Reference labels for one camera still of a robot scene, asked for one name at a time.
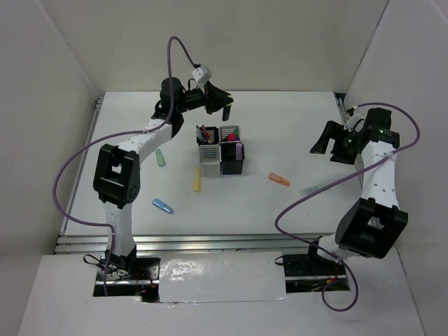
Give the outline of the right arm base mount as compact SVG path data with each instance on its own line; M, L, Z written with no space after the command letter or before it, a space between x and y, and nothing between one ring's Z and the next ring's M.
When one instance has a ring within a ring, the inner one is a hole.
M283 268L287 293L321 292L331 283L329 291L349 289L345 268L320 257L315 248L292 239L282 239L276 247L281 255L274 263Z

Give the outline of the red gel pen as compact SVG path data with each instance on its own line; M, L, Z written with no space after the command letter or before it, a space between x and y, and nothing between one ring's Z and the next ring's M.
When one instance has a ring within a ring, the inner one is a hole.
M198 127L199 137L203 144L209 144L209 135L204 126Z

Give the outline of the yellow pastel highlighter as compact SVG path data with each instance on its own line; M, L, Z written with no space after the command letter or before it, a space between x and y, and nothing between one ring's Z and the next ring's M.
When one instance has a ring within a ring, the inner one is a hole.
M201 169L199 167L197 167L195 169L193 190L196 193L199 193L201 191L201 189L202 189Z

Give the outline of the yellow black highlighter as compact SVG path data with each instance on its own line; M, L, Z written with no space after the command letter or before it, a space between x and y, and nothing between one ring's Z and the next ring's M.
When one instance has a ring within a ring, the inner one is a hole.
M222 121L228 121L230 118L231 105L223 108Z

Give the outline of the pink pastel highlighter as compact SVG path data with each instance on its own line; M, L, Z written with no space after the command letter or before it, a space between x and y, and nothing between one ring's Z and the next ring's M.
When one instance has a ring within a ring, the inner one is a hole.
M243 160L243 149L244 145L241 142L235 144L235 160L241 161Z

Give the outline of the green pastel highlighter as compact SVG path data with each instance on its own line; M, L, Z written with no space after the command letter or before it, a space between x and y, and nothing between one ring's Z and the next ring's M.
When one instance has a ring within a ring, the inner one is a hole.
M307 196L307 195L312 194L312 193L314 193L315 191L317 191L317 190L319 190L321 188L326 187L328 184L329 184L329 182L325 182L325 183L319 183L319 184L316 184L316 185L312 185L312 186L308 186L308 187L302 188L302 189L300 189L300 195L301 196Z

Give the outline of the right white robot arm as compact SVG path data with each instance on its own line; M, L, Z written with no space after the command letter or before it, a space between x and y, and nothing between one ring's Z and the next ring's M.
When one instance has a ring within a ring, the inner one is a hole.
M322 274L330 260L384 258L408 222L396 197L394 152L400 147L400 135L391 130L391 111L371 108L366 115L353 113L344 125L327 122L310 152L324 154L330 140L334 141L331 161L352 165L361 158L366 170L360 198L343 216L335 234L319 238L317 251L305 258L312 274Z

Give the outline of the red ballpoint pen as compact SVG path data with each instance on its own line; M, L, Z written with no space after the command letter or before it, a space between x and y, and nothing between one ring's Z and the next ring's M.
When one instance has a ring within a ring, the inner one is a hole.
M210 137L209 133L207 132L207 129L204 125L201 126L201 130L202 130L202 133L204 134L204 138L207 140L207 143L212 144L211 137Z

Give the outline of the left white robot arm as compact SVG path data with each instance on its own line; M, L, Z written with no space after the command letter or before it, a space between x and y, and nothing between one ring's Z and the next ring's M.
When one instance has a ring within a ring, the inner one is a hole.
M105 257L122 279L131 279L139 269L132 235L132 203L141 187L141 163L179 133L186 111L203 107L208 114L222 111L224 121L230 117L230 93L210 82L187 90L179 79L172 81L163 80L160 99L141 133L116 146L105 144L99 150L93 188L104 206L106 224L111 226Z

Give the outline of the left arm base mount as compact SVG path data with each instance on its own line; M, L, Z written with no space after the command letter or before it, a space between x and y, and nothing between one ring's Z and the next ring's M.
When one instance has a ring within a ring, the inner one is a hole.
M160 258L137 258L130 270L125 270L112 262L104 273L104 258L85 254L83 262L97 268L94 283L94 297L137 296L143 302L155 303L160 300L159 278Z

